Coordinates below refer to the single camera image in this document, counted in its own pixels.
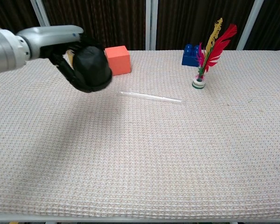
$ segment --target clear plastic straw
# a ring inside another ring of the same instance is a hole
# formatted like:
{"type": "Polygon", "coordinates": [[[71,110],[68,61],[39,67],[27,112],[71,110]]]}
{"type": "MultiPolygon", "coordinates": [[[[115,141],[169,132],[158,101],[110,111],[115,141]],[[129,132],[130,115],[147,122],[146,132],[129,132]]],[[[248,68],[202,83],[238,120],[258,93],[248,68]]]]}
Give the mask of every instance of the clear plastic straw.
{"type": "Polygon", "coordinates": [[[174,99],[174,98],[168,98],[168,97],[158,97],[158,96],[147,95],[147,94],[136,93],[136,92],[120,91],[119,93],[120,93],[120,95],[124,95],[124,96],[144,98],[144,99],[152,99],[152,100],[161,101],[161,102],[171,102],[171,103],[177,103],[177,104],[182,103],[181,99],[174,99]]]}

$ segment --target orange foam block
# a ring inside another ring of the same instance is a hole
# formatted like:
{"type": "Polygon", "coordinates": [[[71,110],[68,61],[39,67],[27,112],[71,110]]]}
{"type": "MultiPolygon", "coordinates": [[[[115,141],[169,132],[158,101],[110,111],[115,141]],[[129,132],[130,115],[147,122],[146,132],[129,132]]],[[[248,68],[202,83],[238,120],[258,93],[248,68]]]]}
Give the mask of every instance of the orange foam block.
{"type": "Polygon", "coordinates": [[[106,48],[105,53],[114,76],[131,72],[130,54],[125,46],[106,48]]]}

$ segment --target red feather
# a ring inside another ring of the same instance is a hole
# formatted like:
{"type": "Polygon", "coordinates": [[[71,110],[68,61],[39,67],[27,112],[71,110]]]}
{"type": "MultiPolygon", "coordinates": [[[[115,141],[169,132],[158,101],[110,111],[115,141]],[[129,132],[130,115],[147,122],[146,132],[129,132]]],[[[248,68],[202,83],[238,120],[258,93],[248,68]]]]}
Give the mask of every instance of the red feather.
{"type": "Polygon", "coordinates": [[[206,72],[209,70],[209,67],[214,66],[217,63],[216,60],[220,58],[224,48],[226,48],[226,46],[230,42],[230,40],[227,39],[231,38],[236,33],[237,33],[237,26],[234,24],[230,24],[230,26],[225,31],[225,33],[219,39],[217,39],[210,53],[210,56],[205,63],[204,70],[206,70],[206,72]]]}
{"type": "Polygon", "coordinates": [[[202,53],[202,50],[201,50],[201,44],[202,43],[199,44],[199,48],[198,48],[198,52],[197,52],[197,59],[198,59],[200,67],[202,67],[203,63],[204,63],[204,54],[202,53]]]}

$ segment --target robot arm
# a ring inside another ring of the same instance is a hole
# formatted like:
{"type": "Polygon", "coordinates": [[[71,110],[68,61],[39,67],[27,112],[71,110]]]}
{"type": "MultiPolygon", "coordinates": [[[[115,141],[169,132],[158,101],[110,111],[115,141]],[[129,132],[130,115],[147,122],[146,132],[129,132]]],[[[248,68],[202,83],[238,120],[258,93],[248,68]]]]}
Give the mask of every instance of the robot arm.
{"type": "Polygon", "coordinates": [[[34,27],[18,32],[0,29],[0,72],[15,70],[26,61],[48,58],[78,90],[98,91],[112,79],[103,48],[73,25],[34,27]],[[62,57],[74,51],[73,68],[62,57]]]}

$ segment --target brown curtain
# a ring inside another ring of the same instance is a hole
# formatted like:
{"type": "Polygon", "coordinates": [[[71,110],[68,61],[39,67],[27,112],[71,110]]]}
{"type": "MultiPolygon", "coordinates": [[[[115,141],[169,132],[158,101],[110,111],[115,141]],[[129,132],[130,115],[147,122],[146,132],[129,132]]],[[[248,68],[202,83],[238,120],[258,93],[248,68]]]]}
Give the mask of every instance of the brown curtain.
{"type": "Polygon", "coordinates": [[[280,50],[280,0],[264,1],[245,49],[280,50]]]}
{"type": "Polygon", "coordinates": [[[43,0],[51,25],[73,24],[105,47],[145,49],[145,0],[43,0]]]}
{"type": "Polygon", "coordinates": [[[159,0],[157,50],[184,49],[190,43],[206,46],[214,23],[223,18],[222,34],[231,23],[238,33],[226,49],[236,49],[253,0],[159,0]]]}
{"type": "Polygon", "coordinates": [[[0,0],[0,27],[13,33],[37,27],[39,22],[30,0],[0,0]]]}

